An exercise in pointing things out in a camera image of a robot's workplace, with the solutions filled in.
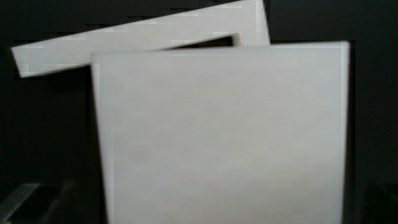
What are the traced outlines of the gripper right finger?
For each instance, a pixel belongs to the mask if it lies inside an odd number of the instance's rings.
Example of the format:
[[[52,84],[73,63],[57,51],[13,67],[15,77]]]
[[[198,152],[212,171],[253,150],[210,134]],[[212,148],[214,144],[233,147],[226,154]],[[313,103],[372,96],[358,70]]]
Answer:
[[[347,184],[345,224],[398,224],[398,182]]]

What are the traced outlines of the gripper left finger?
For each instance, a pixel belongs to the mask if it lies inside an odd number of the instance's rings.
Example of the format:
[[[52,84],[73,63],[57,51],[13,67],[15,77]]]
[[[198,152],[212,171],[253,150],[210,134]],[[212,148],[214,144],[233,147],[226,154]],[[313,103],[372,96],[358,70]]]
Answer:
[[[102,224],[79,184],[24,183],[0,201],[0,224]]]

